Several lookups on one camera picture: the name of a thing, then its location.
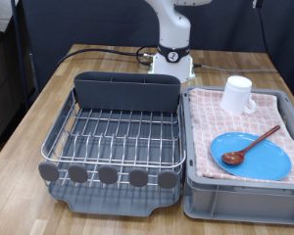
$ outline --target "dish towel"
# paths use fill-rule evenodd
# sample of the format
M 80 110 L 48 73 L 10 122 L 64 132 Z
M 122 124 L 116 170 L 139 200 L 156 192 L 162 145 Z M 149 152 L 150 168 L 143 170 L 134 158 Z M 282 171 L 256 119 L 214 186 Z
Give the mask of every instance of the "dish towel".
M 294 184 L 294 140 L 278 112 L 277 98 L 271 95 L 252 94 L 253 100 L 257 103 L 256 111 L 252 114 L 235 115 L 221 108 L 222 95 L 221 91 L 203 89 L 189 91 L 197 176 Z M 278 124 L 281 128 L 267 139 L 282 148 L 291 159 L 292 170 L 282 180 L 270 181 L 233 176 L 215 163 L 211 156 L 210 146 L 219 135 L 227 132 L 246 132 L 261 136 Z

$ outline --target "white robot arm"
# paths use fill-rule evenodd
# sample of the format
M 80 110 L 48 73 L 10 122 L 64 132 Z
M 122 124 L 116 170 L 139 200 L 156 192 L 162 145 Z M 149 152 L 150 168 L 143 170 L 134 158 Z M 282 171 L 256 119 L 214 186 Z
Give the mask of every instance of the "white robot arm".
M 189 55 L 190 21 L 175 6 L 201 6 L 213 0 L 145 0 L 155 10 L 160 25 L 158 53 L 151 73 L 176 76 L 181 82 L 195 76 Z

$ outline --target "wire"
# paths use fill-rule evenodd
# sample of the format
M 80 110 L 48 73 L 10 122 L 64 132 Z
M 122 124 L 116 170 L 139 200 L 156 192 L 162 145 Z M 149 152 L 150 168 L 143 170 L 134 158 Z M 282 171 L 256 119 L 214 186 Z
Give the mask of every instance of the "wire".
M 263 41 L 264 41 L 264 45 L 265 45 L 265 48 L 266 48 L 266 52 L 267 52 L 267 54 L 268 54 L 268 56 L 269 56 L 272 64 L 274 65 L 273 60 L 272 60 L 272 57 L 271 57 L 270 52 L 269 52 L 269 49 L 268 49 L 267 41 L 266 41 L 265 28 L 264 28 L 264 22 L 263 22 L 263 17 L 262 17 L 261 9 L 258 8 L 257 10 L 258 10 L 258 15 L 259 15 L 259 20 L 261 22 L 261 29 L 262 29 Z
M 141 48 L 139 48 L 136 52 L 136 59 L 138 61 L 138 63 L 140 63 L 141 65 L 144 65 L 144 66 L 151 66 L 151 63 L 150 62 L 142 62 L 141 60 L 139 60 L 139 52 L 145 48 L 150 48 L 150 47 L 158 47 L 158 45 L 150 45 L 150 46 L 143 46 Z
M 57 67 L 64 60 L 66 60 L 68 57 L 74 56 L 74 55 L 79 54 L 79 53 L 90 52 L 90 51 L 108 52 L 108 53 L 114 53 L 114 54 L 119 54 L 119 55 L 123 55 L 123 56 L 136 56 L 136 57 L 137 57 L 137 54 L 138 54 L 138 52 L 136 52 L 136 53 L 127 53 L 127 52 L 120 52 L 120 51 L 114 51 L 114 50 L 109 50 L 109 49 L 98 49 L 98 48 L 82 49 L 82 50 L 78 50 L 78 51 L 72 52 L 72 53 L 68 54 L 67 56 L 65 56 L 64 58 L 62 58 L 58 62 Z
M 275 72 L 277 72 L 277 70 L 270 70 L 270 69 L 263 69 L 263 70 L 227 70 L 227 69 L 220 69 L 220 68 L 209 67 L 209 66 L 198 65 L 198 64 L 194 64 L 194 68 L 207 68 L 207 69 L 216 70 L 216 71 L 236 71 L 236 72 L 240 72 L 240 71 L 275 71 Z

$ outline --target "gray plastic bin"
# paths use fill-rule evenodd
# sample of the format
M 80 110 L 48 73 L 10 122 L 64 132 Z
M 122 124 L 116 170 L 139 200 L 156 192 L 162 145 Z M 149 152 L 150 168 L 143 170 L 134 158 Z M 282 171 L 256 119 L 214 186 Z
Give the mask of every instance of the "gray plastic bin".
M 184 211 L 193 218 L 294 224 L 294 184 L 259 183 L 198 177 L 190 120 L 188 92 L 194 88 L 223 90 L 223 87 L 186 86 L 183 110 L 187 159 L 183 190 Z M 253 89 L 254 93 L 277 97 L 279 112 L 294 139 L 294 107 L 279 90 Z

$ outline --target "gray wall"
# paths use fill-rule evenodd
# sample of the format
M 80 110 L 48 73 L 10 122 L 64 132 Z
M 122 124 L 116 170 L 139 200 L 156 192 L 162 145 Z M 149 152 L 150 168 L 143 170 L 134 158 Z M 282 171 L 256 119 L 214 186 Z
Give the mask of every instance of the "gray wall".
M 252 2 L 214 0 L 203 7 L 178 7 L 192 22 L 191 48 L 265 52 Z M 75 43 L 158 42 L 157 17 L 143 0 L 24 0 L 24 10 L 40 90 Z M 265 0 L 262 13 L 273 62 L 294 93 L 294 0 Z

